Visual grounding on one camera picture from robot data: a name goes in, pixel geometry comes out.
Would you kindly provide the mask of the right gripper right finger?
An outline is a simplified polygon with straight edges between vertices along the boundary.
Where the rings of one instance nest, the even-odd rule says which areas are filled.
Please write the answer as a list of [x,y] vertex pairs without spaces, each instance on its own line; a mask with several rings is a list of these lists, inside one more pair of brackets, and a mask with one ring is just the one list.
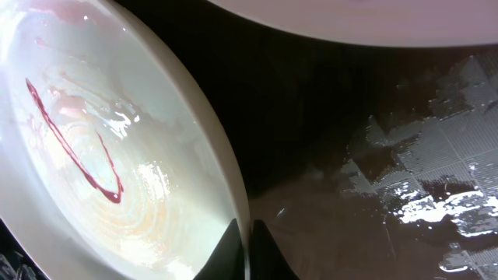
[[268,227],[260,219],[253,223],[249,258],[251,280],[300,280],[286,262]]

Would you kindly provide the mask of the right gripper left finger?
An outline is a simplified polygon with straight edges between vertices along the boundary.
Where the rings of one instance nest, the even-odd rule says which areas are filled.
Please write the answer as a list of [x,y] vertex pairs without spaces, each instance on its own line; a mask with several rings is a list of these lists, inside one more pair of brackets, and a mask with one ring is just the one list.
[[194,280],[244,280],[244,250],[237,220],[233,219]]

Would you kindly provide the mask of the cream white plate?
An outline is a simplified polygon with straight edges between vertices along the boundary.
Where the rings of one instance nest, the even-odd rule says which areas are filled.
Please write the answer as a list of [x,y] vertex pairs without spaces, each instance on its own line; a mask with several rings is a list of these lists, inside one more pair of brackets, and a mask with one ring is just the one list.
[[198,83],[112,1],[1,3],[1,218],[50,279],[194,279],[250,216]]

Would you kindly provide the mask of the pink plate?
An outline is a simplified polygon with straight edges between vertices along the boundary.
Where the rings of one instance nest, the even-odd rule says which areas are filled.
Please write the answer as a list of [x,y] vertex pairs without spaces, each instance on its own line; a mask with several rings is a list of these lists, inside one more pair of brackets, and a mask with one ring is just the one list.
[[497,0],[210,0],[305,37],[381,47],[496,44]]

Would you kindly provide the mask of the large brown serving tray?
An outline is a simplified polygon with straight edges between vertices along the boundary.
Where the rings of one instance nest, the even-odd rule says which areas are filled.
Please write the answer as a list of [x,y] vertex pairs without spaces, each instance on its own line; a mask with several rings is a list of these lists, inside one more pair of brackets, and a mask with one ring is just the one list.
[[300,36],[210,1],[112,1],[223,126],[250,216],[299,279],[497,277],[497,42]]

